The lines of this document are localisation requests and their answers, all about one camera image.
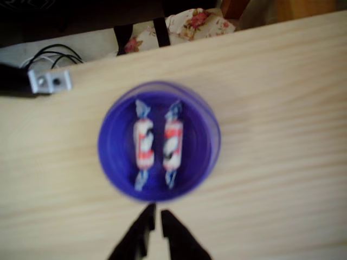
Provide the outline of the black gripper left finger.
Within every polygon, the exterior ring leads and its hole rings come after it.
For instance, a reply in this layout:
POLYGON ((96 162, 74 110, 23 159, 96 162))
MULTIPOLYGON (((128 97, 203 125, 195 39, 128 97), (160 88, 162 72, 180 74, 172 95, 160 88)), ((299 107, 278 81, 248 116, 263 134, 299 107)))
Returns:
POLYGON ((149 204, 132 223, 108 259, 134 260, 147 256, 150 232, 155 229, 156 204, 149 204))

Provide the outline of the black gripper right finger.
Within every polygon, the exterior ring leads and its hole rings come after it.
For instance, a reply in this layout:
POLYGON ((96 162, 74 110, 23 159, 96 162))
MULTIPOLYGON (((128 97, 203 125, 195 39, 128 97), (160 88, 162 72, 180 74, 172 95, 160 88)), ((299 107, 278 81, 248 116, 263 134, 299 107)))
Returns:
POLYGON ((211 259, 204 247, 169 210, 161 211, 163 237, 168 240, 170 259, 211 259))

